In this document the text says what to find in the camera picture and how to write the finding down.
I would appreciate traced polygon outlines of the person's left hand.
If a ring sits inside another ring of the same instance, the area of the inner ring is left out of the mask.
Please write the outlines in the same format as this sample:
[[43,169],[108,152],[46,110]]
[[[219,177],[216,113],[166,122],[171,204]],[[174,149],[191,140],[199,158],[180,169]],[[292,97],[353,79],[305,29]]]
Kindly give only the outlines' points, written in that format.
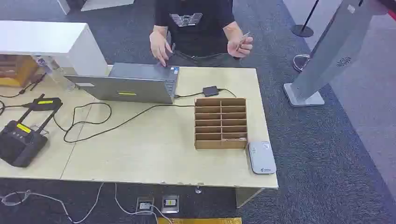
[[227,44],[227,51],[233,57],[243,58],[250,54],[253,48],[253,37],[243,36],[235,40],[231,40]]

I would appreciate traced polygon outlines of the person's right hand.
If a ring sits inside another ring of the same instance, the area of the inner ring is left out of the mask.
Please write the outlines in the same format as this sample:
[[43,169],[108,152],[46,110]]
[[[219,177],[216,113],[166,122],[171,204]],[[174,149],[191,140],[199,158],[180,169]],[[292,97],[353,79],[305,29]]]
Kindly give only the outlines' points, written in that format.
[[153,56],[160,62],[163,67],[166,67],[166,61],[169,60],[167,52],[173,53],[171,46],[166,38],[157,31],[153,31],[150,36],[150,48]]

